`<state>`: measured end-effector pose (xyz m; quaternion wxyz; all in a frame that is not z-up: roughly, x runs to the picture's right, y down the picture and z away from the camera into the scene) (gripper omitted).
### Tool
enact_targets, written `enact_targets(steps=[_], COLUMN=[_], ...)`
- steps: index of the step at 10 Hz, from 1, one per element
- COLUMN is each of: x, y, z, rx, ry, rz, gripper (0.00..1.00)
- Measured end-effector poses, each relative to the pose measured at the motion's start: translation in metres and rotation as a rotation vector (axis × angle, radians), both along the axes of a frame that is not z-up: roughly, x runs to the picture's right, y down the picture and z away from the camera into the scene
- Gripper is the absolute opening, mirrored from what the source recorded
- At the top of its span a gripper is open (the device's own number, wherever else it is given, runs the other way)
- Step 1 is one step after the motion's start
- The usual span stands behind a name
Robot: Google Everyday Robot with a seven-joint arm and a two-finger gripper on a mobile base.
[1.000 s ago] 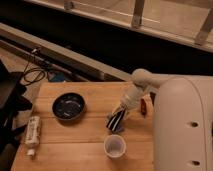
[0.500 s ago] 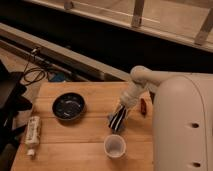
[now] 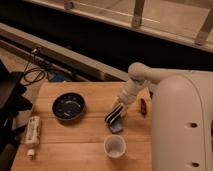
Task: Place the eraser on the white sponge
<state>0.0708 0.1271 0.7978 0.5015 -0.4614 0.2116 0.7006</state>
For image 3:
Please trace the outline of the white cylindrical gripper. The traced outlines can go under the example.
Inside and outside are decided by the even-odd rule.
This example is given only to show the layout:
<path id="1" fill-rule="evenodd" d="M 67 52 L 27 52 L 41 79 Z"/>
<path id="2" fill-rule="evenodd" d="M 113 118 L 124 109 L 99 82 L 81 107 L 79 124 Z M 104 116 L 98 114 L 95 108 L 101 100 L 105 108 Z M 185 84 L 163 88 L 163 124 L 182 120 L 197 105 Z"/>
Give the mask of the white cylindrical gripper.
<path id="1" fill-rule="evenodd" d="M 129 79 L 124 86 L 120 89 L 117 97 L 114 99 L 112 103 L 112 107 L 116 107 L 118 104 L 123 103 L 123 108 L 121 112 L 121 118 L 125 118 L 128 111 L 128 106 L 132 104 L 138 95 L 138 93 L 142 90 L 143 83 L 140 81 Z"/>

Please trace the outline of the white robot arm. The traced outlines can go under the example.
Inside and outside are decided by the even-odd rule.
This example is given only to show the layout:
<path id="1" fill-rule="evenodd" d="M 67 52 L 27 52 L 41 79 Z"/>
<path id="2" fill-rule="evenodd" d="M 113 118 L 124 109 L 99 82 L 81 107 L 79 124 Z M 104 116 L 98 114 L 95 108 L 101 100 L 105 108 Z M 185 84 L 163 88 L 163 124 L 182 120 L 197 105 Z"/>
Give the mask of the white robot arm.
<path id="1" fill-rule="evenodd" d="M 213 171 L 213 72 L 151 68 L 135 62 L 118 94 L 126 105 L 144 83 L 152 96 L 152 171 Z"/>

